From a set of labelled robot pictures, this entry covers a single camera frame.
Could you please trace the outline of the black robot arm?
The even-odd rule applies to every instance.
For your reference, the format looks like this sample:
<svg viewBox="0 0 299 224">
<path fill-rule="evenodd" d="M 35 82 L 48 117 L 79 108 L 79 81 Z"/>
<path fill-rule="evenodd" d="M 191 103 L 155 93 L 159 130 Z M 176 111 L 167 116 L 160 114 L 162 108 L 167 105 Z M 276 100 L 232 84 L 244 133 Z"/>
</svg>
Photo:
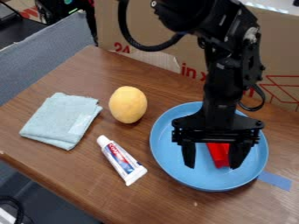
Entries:
<svg viewBox="0 0 299 224">
<path fill-rule="evenodd" d="M 195 166 L 196 143 L 227 144 L 228 167 L 236 169 L 264 128 L 262 121 L 236 114 L 238 108 L 246 108 L 243 93 L 258 89 L 266 70 L 258 18 L 239 0 L 154 0 L 151 6 L 163 25 L 180 36 L 196 36 L 204 50 L 202 107 L 172 120 L 172 140 L 182 146 L 184 165 Z"/>
</svg>

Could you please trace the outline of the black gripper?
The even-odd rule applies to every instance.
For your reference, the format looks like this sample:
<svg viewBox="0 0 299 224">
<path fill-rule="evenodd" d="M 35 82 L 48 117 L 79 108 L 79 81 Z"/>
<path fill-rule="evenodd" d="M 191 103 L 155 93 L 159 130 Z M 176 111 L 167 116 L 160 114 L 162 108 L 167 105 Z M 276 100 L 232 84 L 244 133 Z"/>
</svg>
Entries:
<svg viewBox="0 0 299 224">
<path fill-rule="evenodd" d="M 264 123 L 231 111 L 206 109 L 199 101 L 199 110 L 172 119 L 172 141 L 182 145 L 184 165 L 195 167 L 195 143 L 224 143 L 228 147 L 228 166 L 238 169 L 247 158 L 251 147 L 259 142 L 259 131 Z"/>
</svg>

